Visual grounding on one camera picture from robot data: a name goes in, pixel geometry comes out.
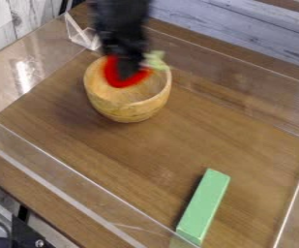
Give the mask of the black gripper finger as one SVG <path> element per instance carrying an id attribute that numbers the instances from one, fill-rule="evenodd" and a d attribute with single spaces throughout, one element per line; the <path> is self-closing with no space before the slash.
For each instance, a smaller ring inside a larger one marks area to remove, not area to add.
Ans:
<path id="1" fill-rule="evenodd" d="M 116 60 L 116 72 L 120 80 L 128 79 L 140 70 L 140 60 L 132 57 L 119 57 Z"/>

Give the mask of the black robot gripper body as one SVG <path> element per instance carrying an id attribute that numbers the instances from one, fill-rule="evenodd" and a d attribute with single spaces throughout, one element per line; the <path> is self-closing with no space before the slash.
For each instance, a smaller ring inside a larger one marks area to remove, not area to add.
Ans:
<path id="1" fill-rule="evenodd" d="M 143 60 L 151 0 L 88 0 L 88 17 L 106 55 Z"/>

